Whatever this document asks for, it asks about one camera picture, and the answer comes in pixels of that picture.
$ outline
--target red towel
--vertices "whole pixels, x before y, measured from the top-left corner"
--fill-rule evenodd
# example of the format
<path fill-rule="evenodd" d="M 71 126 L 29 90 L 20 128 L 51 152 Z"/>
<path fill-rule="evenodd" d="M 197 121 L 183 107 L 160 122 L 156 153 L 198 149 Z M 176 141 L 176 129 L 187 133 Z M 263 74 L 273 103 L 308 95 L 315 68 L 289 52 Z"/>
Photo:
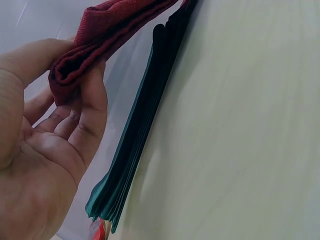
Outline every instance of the red towel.
<path fill-rule="evenodd" d="M 57 106 L 77 91 L 80 76 L 101 59 L 108 60 L 141 27 L 178 0 L 109 0 L 84 11 L 70 51 L 55 61 L 49 84 Z"/>

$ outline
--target finger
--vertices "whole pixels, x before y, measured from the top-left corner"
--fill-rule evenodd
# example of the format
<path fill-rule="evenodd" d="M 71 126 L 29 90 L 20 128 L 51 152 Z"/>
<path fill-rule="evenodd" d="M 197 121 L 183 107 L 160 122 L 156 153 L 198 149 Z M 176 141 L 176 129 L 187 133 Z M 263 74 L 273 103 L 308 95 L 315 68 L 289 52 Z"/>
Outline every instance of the finger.
<path fill-rule="evenodd" d="M 79 124 L 68 141 L 86 168 L 94 158 L 107 122 L 107 93 L 103 84 L 105 63 L 93 68 L 81 84 L 82 111 Z"/>
<path fill-rule="evenodd" d="M 71 107 L 70 115 L 62 120 L 55 128 L 54 134 L 61 138 L 68 140 L 72 132 L 76 129 L 81 115 L 82 101 L 81 98 L 77 98 Z"/>
<path fill-rule="evenodd" d="M 47 86 L 37 96 L 33 97 L 24 104 L 24 117 L 32 126 L 35 124 L 54 103 L 54 97 Z"/>
<path fill-rule="evenodd" d="M 16 76 L 26 88 L 48 70 L 52 63 L 69 50 L 73 42 L 54 38 L 34 41 L 0 54 L 0 70 Z"/>
<path fill-rule="evenodd" d="M 70 115 L 71 106 L 61 105 L 58 106 L 50 116 L 40 122 L 35 129 L 40 132 L 53 133 L 58 124 Z"/>

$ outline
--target hand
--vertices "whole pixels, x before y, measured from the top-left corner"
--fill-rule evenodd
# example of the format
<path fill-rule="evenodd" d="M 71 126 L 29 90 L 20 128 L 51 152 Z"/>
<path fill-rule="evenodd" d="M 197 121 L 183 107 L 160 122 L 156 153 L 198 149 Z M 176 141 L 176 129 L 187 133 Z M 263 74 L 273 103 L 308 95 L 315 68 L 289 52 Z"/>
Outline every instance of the hand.
<path fill-rule="evenodd" d="M 81 96 L 32 127 L 54 99 L 24 89 L 72 43 L 40 40 L 0 55 L 0 239 L 48 240 L 61 226 L 107 121 L 105 64 L 83 76 Z"/>

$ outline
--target palm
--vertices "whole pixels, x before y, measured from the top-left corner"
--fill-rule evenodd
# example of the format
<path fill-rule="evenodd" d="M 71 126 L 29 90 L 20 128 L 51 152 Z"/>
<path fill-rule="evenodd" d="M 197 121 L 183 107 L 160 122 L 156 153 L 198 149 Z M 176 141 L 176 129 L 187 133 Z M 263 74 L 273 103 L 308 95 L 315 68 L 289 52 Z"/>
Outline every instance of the palm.
<path fill-rule="evenodd" d="M 49 88 L 24 103 L 24 88 L 69 47 L 39 41 L 0 55 L 0 239 L 50 239 L 101 142 L 107 120 L 104 64 L 83 76 L 78 99 L 58 106 L 37 126 L 53 103 Z"/>

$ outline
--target dark green folder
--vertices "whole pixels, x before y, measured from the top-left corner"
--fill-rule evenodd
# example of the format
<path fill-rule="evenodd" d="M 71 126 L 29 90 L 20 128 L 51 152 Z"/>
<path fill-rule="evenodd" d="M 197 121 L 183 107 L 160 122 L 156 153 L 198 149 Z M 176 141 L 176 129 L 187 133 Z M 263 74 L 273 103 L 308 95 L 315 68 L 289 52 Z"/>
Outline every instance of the dark green folder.
<path fill-rule="evenodd" d="M 145 142 L 198 0 L 185 0 L 165 24 L 153 30 L 153 44 L 143 79 L 117 146 L 111 167 L 93 188 L 85 210 L 117 229 Z"/>

